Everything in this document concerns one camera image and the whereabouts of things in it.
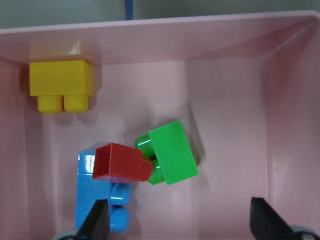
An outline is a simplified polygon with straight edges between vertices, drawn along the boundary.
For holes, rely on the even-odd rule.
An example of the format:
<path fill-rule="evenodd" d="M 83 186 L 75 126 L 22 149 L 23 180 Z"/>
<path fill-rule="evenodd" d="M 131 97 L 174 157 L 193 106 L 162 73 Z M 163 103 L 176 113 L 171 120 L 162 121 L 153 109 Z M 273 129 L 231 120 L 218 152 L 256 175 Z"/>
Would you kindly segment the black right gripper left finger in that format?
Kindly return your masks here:
<path fill-rule="evenodd" d="M 75 235 L 75 240 L 107 240 L 110 232 L 109 202 L 96 200 L 83 224 Z"/>

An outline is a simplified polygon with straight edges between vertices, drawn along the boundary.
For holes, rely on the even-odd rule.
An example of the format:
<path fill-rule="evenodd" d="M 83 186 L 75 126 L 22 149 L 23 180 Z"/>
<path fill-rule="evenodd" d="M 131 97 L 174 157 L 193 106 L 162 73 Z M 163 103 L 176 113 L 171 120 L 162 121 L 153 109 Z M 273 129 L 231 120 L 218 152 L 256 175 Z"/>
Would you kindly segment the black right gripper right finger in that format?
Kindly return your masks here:
<path fill-rule="evenodd" d="M 295 232 L 262 197 L 250 202 L 250 231 L 256 240 L 297 240 Z"/>

